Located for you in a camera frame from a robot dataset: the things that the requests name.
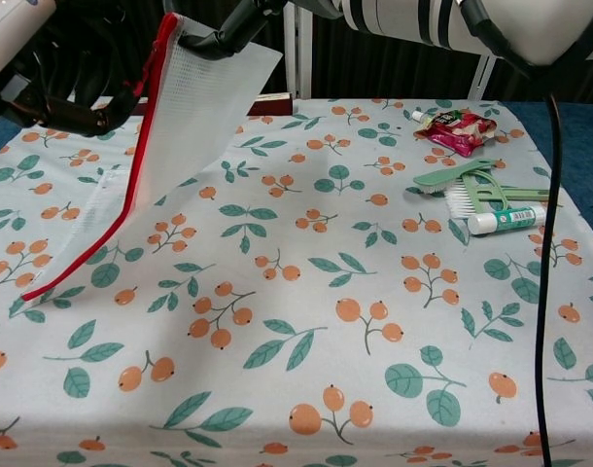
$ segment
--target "table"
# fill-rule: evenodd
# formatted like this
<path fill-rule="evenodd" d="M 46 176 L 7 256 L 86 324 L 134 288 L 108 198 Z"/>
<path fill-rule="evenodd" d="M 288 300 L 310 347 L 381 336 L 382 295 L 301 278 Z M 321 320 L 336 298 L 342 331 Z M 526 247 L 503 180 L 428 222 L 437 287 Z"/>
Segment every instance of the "table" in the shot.
<path fill-rule="evenodd" d="M 470 237 L 416 175 L 460 164 L 413 110 L 498 122 L 505 185 L 548 166 L 498 102 L 313 100 L 227 152 L 33 303 L 140 118 L 0 154 L 0 466 L 539 466 L 541 231 Z M 544 353 L 554 465 L 593 466 L 593 233 L 563 193 Z"/>

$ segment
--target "red snack wrapper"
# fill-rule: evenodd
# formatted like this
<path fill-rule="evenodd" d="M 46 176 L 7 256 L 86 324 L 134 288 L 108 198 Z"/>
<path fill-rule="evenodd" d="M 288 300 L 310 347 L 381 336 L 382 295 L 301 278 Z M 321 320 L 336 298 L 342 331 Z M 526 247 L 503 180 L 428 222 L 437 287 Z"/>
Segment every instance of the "red snack wrapper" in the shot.
<path fill-rule="evenodd" d="M 422 122 L 425 117 L 426 115 L 421 112 L 413 113 L 413 119 L 418 122 Z M 485 141 L 495 136 L 497 127 L 498 124 L 493 120 L 460 110 L 451 110 L 427 120 L 414 134 L 426 137 L 468 158 L 476 148 L 483 146 Z"/>

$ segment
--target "green toothbrush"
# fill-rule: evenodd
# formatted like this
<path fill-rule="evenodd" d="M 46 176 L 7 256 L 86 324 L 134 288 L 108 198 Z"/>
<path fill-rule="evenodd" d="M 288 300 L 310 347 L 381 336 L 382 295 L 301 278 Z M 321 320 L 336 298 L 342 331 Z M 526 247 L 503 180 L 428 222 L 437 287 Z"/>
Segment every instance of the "green toothbrush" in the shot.
<path fill-rule="evenodd" d="M 444 168 L 436 170 L 435 172 L 426 173 L 415 177 L 415 182 L 424 193 L 442 192 L 450 185 L 452 185 L 458 178 L 465 173 L 481 168 L 494 167 L 497 161 L 492 159 L 478 159 L 476 161 L 468 162 L 458 167 Z"/>

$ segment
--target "floral tablecloth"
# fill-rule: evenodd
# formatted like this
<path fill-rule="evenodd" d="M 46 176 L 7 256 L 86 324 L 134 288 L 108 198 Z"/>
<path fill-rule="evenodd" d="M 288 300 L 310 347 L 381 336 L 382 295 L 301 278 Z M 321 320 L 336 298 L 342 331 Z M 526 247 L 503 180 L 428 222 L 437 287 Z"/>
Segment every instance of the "floral tablecloth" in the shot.
<path fill-rule="evenodd" d="M 24 130 L 0 153 L 0 466 L 541 465 L 541 230 L 470 237 L 412 182 L 466 160 L 413 110 L 498 121 L 503 184 L 548 166 L 496 102 L 306 101 L 227 152 L 32 303 L 140 118 Z M 593 466 L 593 233 L 563 193 L 544 354 L 552 456 Z"/>

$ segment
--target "blue fabric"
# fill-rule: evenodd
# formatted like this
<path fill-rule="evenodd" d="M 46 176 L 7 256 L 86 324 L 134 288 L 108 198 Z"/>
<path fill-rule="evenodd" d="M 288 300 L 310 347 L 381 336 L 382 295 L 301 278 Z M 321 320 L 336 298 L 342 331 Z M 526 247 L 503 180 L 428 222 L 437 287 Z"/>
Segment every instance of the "blue fabric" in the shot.
<path fill-rule="evenodd" d="M 532 139 L 551 162 L 551 127 L 541 102 L 506 102 Z M 593 228 L 593 105 L 560 104 L 563 121 L 563 186 Z M 19 127 L 0 119 L 0 149 L 16 136 Z"/>

